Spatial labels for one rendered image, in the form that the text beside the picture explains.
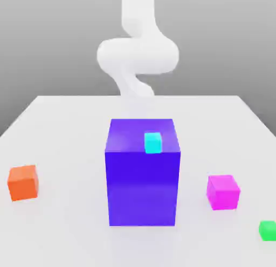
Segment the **small cyan cube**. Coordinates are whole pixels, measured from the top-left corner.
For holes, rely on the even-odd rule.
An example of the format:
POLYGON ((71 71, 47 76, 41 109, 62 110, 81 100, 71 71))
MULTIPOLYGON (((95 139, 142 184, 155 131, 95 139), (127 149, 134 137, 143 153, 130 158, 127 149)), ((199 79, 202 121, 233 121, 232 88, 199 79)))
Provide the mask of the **small cyan cube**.
POLYGON ((144 150, 147 154, 159 154, 162 152, 162 137, 159 132, 147 132, 144 134, 144 150))

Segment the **small magenta cube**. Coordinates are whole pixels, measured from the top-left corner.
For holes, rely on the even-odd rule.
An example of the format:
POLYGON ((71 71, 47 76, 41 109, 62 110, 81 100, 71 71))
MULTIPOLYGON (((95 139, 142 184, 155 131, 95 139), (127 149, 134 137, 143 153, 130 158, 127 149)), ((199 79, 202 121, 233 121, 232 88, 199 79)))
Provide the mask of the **small magenta cube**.
POLYGON ((210 175, 206 195, 212 210, 234 210, 238 207, 240 187, 232 175, 210 175))

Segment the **small orange cube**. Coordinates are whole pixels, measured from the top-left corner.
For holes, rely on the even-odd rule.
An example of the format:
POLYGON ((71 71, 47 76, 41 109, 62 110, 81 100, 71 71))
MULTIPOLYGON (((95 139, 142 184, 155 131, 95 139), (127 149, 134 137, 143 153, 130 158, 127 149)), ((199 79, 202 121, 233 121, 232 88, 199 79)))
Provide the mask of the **small orange cube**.
POLYGON ((35 165, 13 167, 9 171, 8 189, 12 201, 38 197, 39 181, 35 165))

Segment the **small green cube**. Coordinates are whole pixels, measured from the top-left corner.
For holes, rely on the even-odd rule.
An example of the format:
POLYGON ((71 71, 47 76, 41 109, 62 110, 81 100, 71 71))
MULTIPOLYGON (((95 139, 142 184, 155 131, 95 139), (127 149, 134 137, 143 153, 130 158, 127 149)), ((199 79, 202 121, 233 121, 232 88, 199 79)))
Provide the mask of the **small green cube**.
POLYGON ((259 234, 263 241, 276 241, 276 222, 260 221, 259 234))

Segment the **large purple box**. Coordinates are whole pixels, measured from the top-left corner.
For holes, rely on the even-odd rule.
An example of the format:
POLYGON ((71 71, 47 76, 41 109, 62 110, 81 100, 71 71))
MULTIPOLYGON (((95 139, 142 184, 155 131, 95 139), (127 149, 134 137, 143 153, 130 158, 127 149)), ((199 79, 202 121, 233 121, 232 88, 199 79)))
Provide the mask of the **large purple box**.
POLYGON ((109 224, 175 225, 180 160, 172 119, 112 119, 105 148, 109 224), (161 153, 145 152, 147 132, 161 134, 161 153))

